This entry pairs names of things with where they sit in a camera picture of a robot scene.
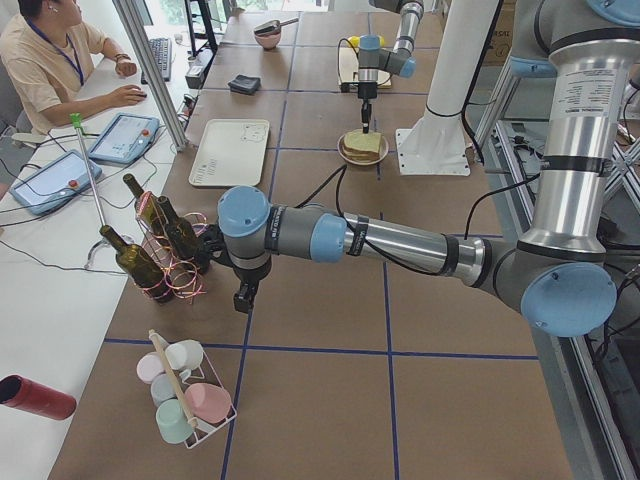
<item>black hair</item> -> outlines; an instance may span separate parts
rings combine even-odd
[[[54,3],[58,3],[58,0],[50,0]],[[18,0],[20,6],[20,14],[24,18],[37,18],[42,12],[43,0]]]

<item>lanyard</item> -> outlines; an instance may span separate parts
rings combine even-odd
[[[45,42],[47,42],[49,45],[55,48],[58,51],[58,53],[64,57],[64,59],[69,63],[69,65],[71,65],[73,69],[76,71],[76,73],[78,74],[78,77],[80,77],[80,85],[81,86],[84,85],[84,74],[82,73],[82,67],[80,66],[80,60],[78,59],[78,52],[76,51],[76,47],[71,41],[71,37],[69,36],[69,34],[67,33],[67,42],[69,42],[69,44],[71,45],[71,48],[73,49],[73,55],[76,58],[75,63],[73,63],[73,60],[71,60],[69,56],[60,49],[60,47],[58,47],[57,45],[54,45],[54,43],[51,40],[49,40],[49,37],[47,37],[42,30],[36,27],[33,24],[33,22],[31,22],[31,20],[27,20],[27,24],[31,27],[31,30],[36,32],[40,36],[40,38],[42,38]]]

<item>person's hand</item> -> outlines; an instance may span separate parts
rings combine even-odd
[[[123,77],[130,77],[135,75],[138,71],[138,66],[128,58],[119,58],[116,62],[116,73]]]
[[[109,97],[110,106],[116,108],[137,105],[147,97],[147,94],[137,85],[125,85],[124,87],[116,88],[107,96]]]

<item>wooden stick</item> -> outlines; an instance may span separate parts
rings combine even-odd
[[[178,383],[178,379],[176,378],[176,374],[173,373],[173,368],[171,368],[171,364],[169,364],[169,359],[164,353],[164,349],[162,345],[160,345],[160,340],[158,339],[160,335],[155,330],[149,330],[149,340],[153,343],[153,346],[160,357],[160,361],[162,362],[162,366],[164,367],[164,372],[167,374],[167,378],[169,378],[169,382],[173,387],[173,392],[176,394],[176,398],[178,402],[180,402],[180,406],[182,407],[182,411],[184,412],[184,416],[187,417],[187,422],[193,428],[196,428],[198,425],[198,419],[193,415],[189,405],[187,405],[187,399],[184,397],[184,393],[182,392],[182,388],[180,388],[180,383]]]

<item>person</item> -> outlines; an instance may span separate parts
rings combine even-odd
[[[91,54],[102,53],[113,60],[122,77],[134,75],[136,64],[113,39],[82,21],[76,0],[18,0],[18,4],[20,14],[0,36],[0,57],[33,133],[46,134],[69,124],[71,113],[89,117],[135,105],[146,97],[137,85],[125,85],[105,95],[75,100],[94,71]]]

